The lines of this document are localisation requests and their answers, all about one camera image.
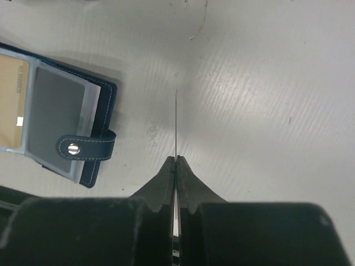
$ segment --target white surface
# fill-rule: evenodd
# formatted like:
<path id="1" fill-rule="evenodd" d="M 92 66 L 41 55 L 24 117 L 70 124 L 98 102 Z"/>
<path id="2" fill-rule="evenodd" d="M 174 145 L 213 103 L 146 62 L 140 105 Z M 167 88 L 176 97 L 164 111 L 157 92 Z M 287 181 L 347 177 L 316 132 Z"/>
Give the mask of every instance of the white surface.
<path id="1" fill-rule="evenodd" d="M 93 189 L 5 153 L 0 185 L 132 194 L 174 154 L 178 89 L 178 153 L 197 176 L 229 201 L 320 204 L 354 260 L 355 2 L 210 0 L 199 31 L 204 14 L 205 0 L 0 1 L 3 42 L 124 83 Z"/>

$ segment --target wallet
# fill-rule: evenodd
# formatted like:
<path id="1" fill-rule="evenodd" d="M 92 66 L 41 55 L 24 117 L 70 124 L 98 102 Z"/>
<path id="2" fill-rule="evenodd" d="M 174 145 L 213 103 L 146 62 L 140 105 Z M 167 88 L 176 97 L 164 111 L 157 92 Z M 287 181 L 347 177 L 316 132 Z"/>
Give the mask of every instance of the wallet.
<path id="1" fill-rule="evenodd" d="M 0 150 L 93 187 L 116 138 L 117 85 L 98 75 L 0 43 Z"/>

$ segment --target card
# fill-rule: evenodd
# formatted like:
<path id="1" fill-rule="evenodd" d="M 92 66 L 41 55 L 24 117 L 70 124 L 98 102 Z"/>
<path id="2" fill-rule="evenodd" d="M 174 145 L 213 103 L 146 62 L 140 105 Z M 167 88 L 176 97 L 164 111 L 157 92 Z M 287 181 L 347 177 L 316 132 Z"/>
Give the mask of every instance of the card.
<path id="1" fill-rule="evenodd" d="M 0 146 L 21 146 L 29 63 L 0 54 Z"/>

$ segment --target silver metal snap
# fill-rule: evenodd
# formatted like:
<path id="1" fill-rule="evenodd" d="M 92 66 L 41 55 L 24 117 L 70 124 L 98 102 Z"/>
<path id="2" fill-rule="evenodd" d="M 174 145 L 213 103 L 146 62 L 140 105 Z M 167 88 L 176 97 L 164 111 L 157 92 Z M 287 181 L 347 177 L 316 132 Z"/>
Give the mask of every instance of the silver metal snap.
<path id="1" fill-rule="evenodd" d="M 69 144 L 68 152 L 71 155 L 77 155 L 80 152 L 80 146 L 76 143 Z"/>

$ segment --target beige card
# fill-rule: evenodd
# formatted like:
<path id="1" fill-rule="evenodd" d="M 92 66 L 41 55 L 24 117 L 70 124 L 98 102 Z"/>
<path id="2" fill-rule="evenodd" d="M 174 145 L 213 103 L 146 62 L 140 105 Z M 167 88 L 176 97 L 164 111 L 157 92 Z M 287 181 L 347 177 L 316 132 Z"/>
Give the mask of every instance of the beige card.
<path id="1" fill-rule="evenodd" d="M 0 146 L 20 148 L 29 64 L 0 54 Z"/>

